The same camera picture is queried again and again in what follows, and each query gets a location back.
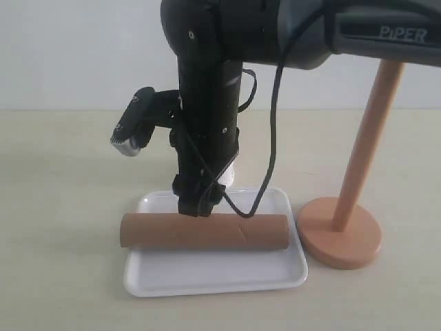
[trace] black cable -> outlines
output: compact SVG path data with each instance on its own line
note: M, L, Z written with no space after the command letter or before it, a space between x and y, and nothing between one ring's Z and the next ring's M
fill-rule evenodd
M276 69L276 75L274 77L274 86L271 96L271 109L270 109L270 115L269 115L269 124L270 124L270 157L269 157L269 165L267 169L267 173L265 175L265 178L262 182L262 185L256 195L256 199L254 200L253 206L251 210L248 213L244 213L241 210L238 209L238 207L234 204L234 202L231 200L231 198L228 196L228 194L223 190L223 197L228 202L228 204L231 206L231 208L236 212L239 216L243 218L251 218L255 215L257 208L259 206L260 201L262 200L262 197L268 187L269 181L271 180L271 176L274 171L274 166L276 165L276 156L277 156L277 103L278 103L278 95L280 91L280 83L282 80L282 74L283 69L285 67L287 58L289 56L289 53L291 52L291 49L294 47L296 42L303 36L303 34L307 31L309 27L311 27L321 16L324 16L325 13L328 14L334 14L336 10L340 10L349 6L356 6L356 5L364 5L364 6L371 6L375 5L378 7L383 8L391 8L391 9L400 9L400 10L408 10L412 12L417 12L418 14L421 14L422 16L428 17L430 19L434 20L440 20L441 21L441 13L434 12L430 10L430 8L414 3L412 1L406 1L406 0L326 0L324 5L320 6L319 8L315 9L292 33L292 35L289 38L289 41L287 45L285 46L282 55L280 57L280 61L278 62L277 69ZM199 161L201 162L201 165L204 168L204 171L206 171L210 177L212 178L212 181L216 183L217 185L220 185L216 179L216 176L213 174L213 172L210 170L208 165L206 164L205 160L203 159L202 155L200 154L196 144L193 142L192 138L186 131L186 137L188 138L190 145L192 149L194 150L196 156L199 158Z
M250 94L248 100L243 105L241 105L239 107L239 113L243 112L245 109L247 109L249 107L249 105L251 105L251 103L254 100L254 97L256 96L256 92L257 92L257 75L256 75L256 73L251 69L242 69L242 72L253 77L254 84L253 84L253 89L251 91L251 94Z

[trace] white wall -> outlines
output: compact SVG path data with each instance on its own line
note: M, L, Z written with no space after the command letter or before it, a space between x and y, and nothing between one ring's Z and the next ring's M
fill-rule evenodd
M1 0L0 109L119 109L142 86L176 88L160 2ZM377 63L335 56L314 71L287 70L280 107L362 108ZM254 108L267 109L274 68L249 67L260 82ZM440 69L409 66L396 106L441 108L440 84Z

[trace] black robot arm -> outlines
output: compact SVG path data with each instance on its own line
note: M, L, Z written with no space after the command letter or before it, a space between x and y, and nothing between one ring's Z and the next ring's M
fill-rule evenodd
M120 122L112 143L134 156L154 126L171 128L178 210L206 217L225 189L214 179L238 154L243 62L277 65L284 55L287 67L313 69L331 54L348 53L441 66L438 2L163 0L161 22L178 58L179 91L138 92L121 119L130 129ZM320 15L285 54L293 31L316 12Z

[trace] table surface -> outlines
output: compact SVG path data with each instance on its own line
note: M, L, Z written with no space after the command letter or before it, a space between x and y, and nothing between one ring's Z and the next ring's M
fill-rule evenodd
M0 112L1 330L421 330L441 325L441 111L395 110L360 203L384 243L368 268L307 257L299 288L135 299L123 287L119 224L168 190L167 130L134 159L108 143L119 112ZM271 185L294 211L337 195L360 111L280 111ZM240 115L236 187L258 186L268 112Z

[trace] white tray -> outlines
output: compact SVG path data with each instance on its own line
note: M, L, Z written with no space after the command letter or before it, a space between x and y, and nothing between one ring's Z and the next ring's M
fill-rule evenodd
M257 189L228 191L238 207L246 211L256 193ZM177 198L172 192L153 192L143 197L138 212L177 212ZM232 213L232 210L222 200L214 212ZM125 288L135 297L167 297L276 290L301 285L307 278L308 267L287 195L278 189L268 189L258 214L288 216L288 249L270 252L130 250L125 266Z

